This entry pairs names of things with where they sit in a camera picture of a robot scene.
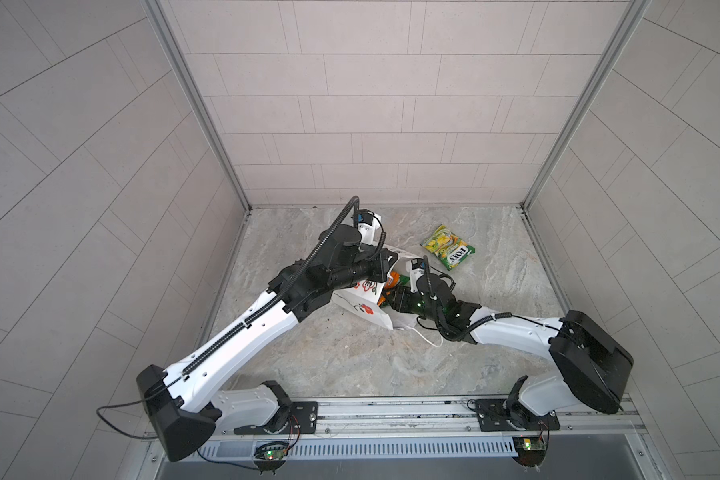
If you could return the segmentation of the white floral paper bag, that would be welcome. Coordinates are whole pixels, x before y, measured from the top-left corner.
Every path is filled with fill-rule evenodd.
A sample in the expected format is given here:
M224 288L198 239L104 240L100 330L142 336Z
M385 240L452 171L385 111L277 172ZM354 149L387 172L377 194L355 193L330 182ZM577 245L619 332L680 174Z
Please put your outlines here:
M379 301L385 292L384 288L393 281L395 274L410 276L410 263L414 258L418 258L418 255L392 246L389 246L388 250L397 253L398 260L391 268L385 283L362 281L353 287L335 291L331 302L386 330L414 331L418 314L399 313L388 303L381 306Z

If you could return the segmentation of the circuit board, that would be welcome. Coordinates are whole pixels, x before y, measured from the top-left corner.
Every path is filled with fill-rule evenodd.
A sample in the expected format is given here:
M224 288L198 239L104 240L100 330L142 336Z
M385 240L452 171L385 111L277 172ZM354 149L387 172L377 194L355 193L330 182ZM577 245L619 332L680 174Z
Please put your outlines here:
M513 437L517 455L513 460L523 467L539 468L546 457L547 444L540 437Z
M284 441L274 441L262 444L253 453L253 461L261 474L275 472L282 467L287 460L290 445Z

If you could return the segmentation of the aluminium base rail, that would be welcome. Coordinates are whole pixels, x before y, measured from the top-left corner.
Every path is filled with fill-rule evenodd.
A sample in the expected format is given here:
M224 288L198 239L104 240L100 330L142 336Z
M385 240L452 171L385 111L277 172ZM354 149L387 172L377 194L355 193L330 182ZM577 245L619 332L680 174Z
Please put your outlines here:
M629 397L614 415L584 405L560 408L515 427L503 412L502 395L412 396L412 397L324 397L294 398L294 419L276 433L267 432L262 422L252 423L238 412L238 393L220 392L212 399L215 407L232 418L220 418L212 440L295 438L301 428L303 440L383 437L520 437L540 434L629 434L645 433L647 427Z

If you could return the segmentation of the right circuit board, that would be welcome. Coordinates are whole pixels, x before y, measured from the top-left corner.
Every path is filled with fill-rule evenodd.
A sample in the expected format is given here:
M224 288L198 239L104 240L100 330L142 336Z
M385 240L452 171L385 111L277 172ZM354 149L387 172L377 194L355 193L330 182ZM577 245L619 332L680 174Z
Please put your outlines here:
M539 468L546 457L547 444L540 437L513 437L517 455L513 460L523 467Z

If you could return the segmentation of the left circuit board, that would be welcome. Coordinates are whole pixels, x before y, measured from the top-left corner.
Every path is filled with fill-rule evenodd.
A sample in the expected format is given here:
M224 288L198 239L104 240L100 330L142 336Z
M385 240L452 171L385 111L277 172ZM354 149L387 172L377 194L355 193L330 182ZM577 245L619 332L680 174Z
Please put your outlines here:
M275 472L282 467L287 460L290 445L284 441L274 441L262 444L253 453L253 461L261 474Z

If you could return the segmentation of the green Fox's candy pack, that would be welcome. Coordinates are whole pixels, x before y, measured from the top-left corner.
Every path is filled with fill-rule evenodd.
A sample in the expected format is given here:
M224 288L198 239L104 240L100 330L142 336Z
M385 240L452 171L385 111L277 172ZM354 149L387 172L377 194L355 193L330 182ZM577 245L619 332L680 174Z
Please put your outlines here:
M446 225L438 226L420 245L451 271L476 252L476 249L453 233Z

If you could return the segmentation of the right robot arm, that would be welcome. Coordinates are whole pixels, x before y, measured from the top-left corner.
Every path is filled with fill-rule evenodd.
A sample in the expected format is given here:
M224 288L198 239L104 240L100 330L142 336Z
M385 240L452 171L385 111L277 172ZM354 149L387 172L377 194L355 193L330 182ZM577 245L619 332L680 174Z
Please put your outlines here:
M588 315L570 310L561 318L528 318L457 299L441 279L396 285L382 294L384 306L430 320L447 341L499 345L530 353L554 370L521 376L498 407L475 405L477 414L503 429L553 430L560 408L583 404L615 414L630 372L632 355Z

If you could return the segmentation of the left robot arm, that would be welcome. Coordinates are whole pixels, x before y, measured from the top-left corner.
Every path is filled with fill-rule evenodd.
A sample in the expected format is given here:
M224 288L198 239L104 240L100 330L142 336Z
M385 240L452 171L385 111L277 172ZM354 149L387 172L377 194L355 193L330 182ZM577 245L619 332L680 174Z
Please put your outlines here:
M190 456L222 431L289 430L293 402L277 382L228 393L222 387L266 345L327 305L335 291L385 283L398 258L385 239L367 210L353 225L322 232L319 252L281 270L224 330L180 361L150 365L137 375L145 412L169 460Z

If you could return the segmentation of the orange Fox's candy pack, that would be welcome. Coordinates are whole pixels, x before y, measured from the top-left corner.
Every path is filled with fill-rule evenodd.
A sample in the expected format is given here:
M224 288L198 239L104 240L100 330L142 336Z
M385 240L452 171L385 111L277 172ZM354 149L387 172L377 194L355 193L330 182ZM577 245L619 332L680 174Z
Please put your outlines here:
M392 271L389 274L387 282L384 284L377 305L382 307L389 304L397 295L397 291L402 287L406 287L409 283L410 278L408 276Z

